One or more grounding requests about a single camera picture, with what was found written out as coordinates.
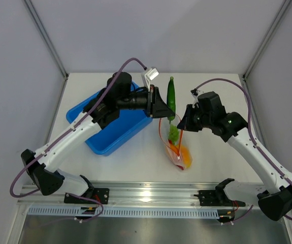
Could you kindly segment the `green chili pepper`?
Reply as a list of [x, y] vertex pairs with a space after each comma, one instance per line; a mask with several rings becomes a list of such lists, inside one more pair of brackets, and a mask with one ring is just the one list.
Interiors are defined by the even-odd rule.
[[175, 112], [176, 112], [175, 86], [174, 86], [174, 77], [173, 76], [170, 77], [170, 80], [168, 83], [167, 105], [174, 112], [173, 116], [168, 117], [169, 122], [171, 122], [175, 119]]

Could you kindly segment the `green grape bunch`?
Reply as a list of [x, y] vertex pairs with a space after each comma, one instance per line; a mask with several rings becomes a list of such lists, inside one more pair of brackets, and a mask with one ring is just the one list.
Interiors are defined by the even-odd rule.
[[168, 133], [168, 141], [171, 144], [176, 144], [179, 141], [180, 130], [174, 125], [170, 124], [169, 133]]

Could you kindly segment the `clear zip top bag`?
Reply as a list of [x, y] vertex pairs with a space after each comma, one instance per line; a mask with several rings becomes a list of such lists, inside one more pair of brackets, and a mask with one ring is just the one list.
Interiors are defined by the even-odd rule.
[[[170, 124], [174, 124], [175, 126], [177, 126], [180, 121], [181, 121], [181, 118], [178, 115], [176, 115], [175, 116], [175, 119], [173, 121], [171, 121], [171, 122], [169, 122], [168, 118], [161, 118], [159, 120], [159, 123], [158, 123], [158, 134], [159, 134], [159, 137], [160, 137], [160, 139], [161, 139], [161, 141], [162, 141], [162, 143], [164, 145], [165, 152], [166, 152], [166, 146], [168, 146], [169, 143], [170, 143], [168, 141], [168, 133], [169, 133]], [[180, 130], [179, 141], [176, 144], [174, 144], [174, 145], [179, 149], [179, 154], [180, 154], [180, 146], [181, 145], [184, 145], [184, 146], [187, 146], [188, 147], [188, 143], [187, 143], [186, 137], [183, 135], [183, 130]], [[174, 164], [177, 164], [177, 163], [180, 163], [181, 164], [181, 160], [180, 161], [173, 161], [170, 158], [169, 158], [169, 160], [172, 162], [173, 165]]]

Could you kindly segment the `yellow orange mango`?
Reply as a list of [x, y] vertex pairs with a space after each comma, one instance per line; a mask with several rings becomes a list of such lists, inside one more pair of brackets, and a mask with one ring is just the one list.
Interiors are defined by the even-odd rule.
[[181, 164], [184, 168], [189, 168], [192, 165], [192, 156], [187, 146], [180, 146]]

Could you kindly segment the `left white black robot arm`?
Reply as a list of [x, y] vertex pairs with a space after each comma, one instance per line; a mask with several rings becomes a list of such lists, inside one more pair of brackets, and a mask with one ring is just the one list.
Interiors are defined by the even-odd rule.
[[119, 119], [121, 110], [142, 110], [150, 118], [173, 116], [158, 87], [151, 84], [158, 75], [156, 68], [146, 69], [141, 74], [143, 87], [132, 90], [129, 73], [114, 73], [61, 135], [35, 151], [26, 149], [21, 158], [38, 191], [44, 196], [73, 194], [80, 202], [89, 203], [93, 199], [92, 183], [83, 175], [60, 171], [60, 165], [71, 150]]

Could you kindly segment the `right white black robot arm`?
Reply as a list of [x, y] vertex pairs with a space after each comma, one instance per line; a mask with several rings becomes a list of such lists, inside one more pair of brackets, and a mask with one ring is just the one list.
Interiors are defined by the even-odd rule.
[[221, 205], [234, 200], [258, 206], [273, 221], [286, 216], [292, 210], [292, 173], [249, 133], [249, 121], [236, 112], [226, 112], [217, 93], [201, 94], [196, 89], [191, 93], [194, 103], [186, 106], [177, 127], [190, 132], [210, 129], [245, 159], [264, 184], [260, 187], [225, 179], [216, 186], [216, 201]]

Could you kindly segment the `blue plastic tray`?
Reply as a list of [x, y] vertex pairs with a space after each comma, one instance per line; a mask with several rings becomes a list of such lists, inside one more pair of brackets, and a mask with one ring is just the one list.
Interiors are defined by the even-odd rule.
[[[92, 107], [105, 89], [106, 88], [98, 91], [91, 97], [69, 109], [66, 114], [67, 121], [71, 124], [77, 119], [78, 115], [90, 101], [92, 101]], [[109, 156], [150, 123], [152, 123], [152, 118], [147, 117], [143, 110], [120, 110], [118, 119], [111, 122], [97, 134], [88, 138], [85, 144], [87, 144], [95, 154]]]

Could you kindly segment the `right aluminium frame post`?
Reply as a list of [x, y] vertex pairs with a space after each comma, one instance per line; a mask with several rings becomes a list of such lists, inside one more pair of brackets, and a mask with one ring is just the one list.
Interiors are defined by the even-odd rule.
[[292, 6], [292, 0], [284, 0], [282, 1], [281, 6], [279, 7], [277, 13], [275, 14], [272, 22], [270, 23], [267, 31], [265, 32], [262, 40], [260, 41], [253, 57], [251, 58], [244, 74], [243, 80], [247, 81], [250, 74], [257, 66], [259, 60], [262, 58], [263, 54], [265, 53], [266, 49], [268, 48], [269, 44], [271, 43], [273, 37], [277, 33], [279, 27], [281, 26], [284, 18], [286, 17], [287, 13], [289, 12]]

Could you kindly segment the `aluminium frame post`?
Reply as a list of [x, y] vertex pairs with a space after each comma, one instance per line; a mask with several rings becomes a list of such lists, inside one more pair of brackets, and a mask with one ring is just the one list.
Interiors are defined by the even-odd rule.
[[247, 81], [250, 74], [257, 66], [259, 60], [262, 58], [263, 54], [265, 53], [266, 49], [268, 48], [269, 44], [271, 43], [273, 37], [277, 33], [279, 27], [281, 26], [284, 18], [286, 17], [287, 13], [289, 12], [292, 6], [292, 0], [284, 0], [282, 1], [281, 6], [279, 7], [277, 13], [275, 14], [272, 22], [270, 23], [267, 31], [265, 32], [262, 40], [260, 41], [253, 57], [251, 58], [244, 74], [243, 80]]
[[68, 73], [63, 65], [63, 62], [61, 61], [56, 48], [47, 32], [47, 29], [39, 15], [39, 13], [37, 12], [33, 1], [31, 0], [23, 0], [22, 1], [30, 18], [33, 21], [33, 24], [35, 25], [37, 31], [39, 32], [42, 41], [44, 42], [51, 58], [53, 59], [57, 69], [59, 70], [60, 74], [62, 75], [62, 77], [66, 80], [68, 78]]

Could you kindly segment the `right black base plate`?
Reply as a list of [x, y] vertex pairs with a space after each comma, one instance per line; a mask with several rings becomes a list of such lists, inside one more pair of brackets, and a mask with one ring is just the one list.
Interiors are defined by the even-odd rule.
[[198, 198], [200, 206], [235, 206], [233, 201], [215, 190], [199, 190], [193, 196]]

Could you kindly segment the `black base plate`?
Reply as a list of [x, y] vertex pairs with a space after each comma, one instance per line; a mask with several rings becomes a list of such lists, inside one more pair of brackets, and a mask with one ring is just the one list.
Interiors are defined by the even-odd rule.
[[198, 198], [200, 206], [235, 206], [233, 201], [215, 190], [199, 190], [193, 196]]
[[[87, 193], [84, 193], [82, 195], [82, 197], [98, 201], [101, 204], [108, 204], [109, 194], [110, 194], [109, 188], [94, 188], [93, 192], [91, 190], [88, 190]], [[66, 193], [64, 197], [64, 203], [66, 204], [93, 204], [93, 202], [89, 200], [77, 198], [68, 193]]]

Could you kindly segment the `aluminium mounting rail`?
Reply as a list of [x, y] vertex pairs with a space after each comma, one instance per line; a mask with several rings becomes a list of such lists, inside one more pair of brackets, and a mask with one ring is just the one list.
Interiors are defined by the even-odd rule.
[[[105, 207], [146, 207], [146, 208], [196, 208], [201, 207], [194, 196], [199, 190], [214, 190], [218, 183], [169, 183], [169, 182], [93, 182], [95, 188], [108, 188], [108, 204]], [[65, 204], [64, 194], [54, 193], [43, 196], [34, 193], [17, 199], [18, 205], [58, 205]]]

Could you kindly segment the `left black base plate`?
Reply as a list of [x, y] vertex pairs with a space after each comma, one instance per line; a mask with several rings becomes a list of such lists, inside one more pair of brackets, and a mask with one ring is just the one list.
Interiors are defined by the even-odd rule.
[[[88, 190], [87, 193], [84, 193], [82, 195], [82, 197], [98, 201], [101, 204], [108, 204], [109, 194], [110, 194], [109, 188], [94, 188], [93, 192], [91, 190]], [[93, 204], [93, 202], [89, 200], [77, 198], [68, 193], [66, 193], [64, 197], [64, 203], [66, 204]]]

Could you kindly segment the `left aluminium frame post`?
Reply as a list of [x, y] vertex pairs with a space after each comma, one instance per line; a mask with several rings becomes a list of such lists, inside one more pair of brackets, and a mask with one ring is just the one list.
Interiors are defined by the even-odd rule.
[[68, 78], [68, 73], [63, 65], [63, 62], [61, 61], [56, 48], [47, 32], [47, 29], [39, 15], [39, 13], [37, 12], [33, 1], [31, 0], [23, 0], [22, 1], [30, 18], [33, 21], [33, 24], [35, 25], [37, 31], [39, 32], [42, 41], [44, 42], [51, 58], [53, 59], [57, 69], [59, 70], [60, 74], [62, 75], [62, 77], [66, 80]]

